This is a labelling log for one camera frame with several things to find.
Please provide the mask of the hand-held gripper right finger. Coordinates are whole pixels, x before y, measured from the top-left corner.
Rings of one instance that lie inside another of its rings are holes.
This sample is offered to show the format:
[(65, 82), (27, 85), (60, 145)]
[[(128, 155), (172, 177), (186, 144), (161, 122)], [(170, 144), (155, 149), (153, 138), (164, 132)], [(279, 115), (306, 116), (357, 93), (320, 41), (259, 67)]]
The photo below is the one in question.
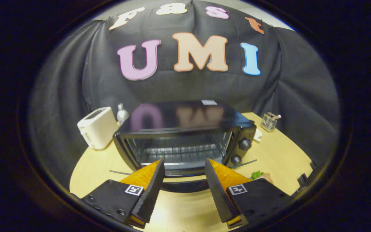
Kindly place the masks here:
[(205, 175), (221, 222), (229, 228), (258, 225), (292, 200), (266, 178), (251, 180), (212, 159), (205, 161)]

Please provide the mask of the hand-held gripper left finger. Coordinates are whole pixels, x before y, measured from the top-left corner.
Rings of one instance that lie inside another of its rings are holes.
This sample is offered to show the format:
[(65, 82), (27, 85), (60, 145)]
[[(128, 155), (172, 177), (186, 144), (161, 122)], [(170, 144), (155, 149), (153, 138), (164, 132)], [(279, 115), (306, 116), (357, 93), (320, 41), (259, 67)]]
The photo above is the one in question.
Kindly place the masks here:
[(121, 181), (107, 180), (81, 200), (105, 216), (145, 228), (150, 222), (165, 175), (164, 161), (135, 171)]

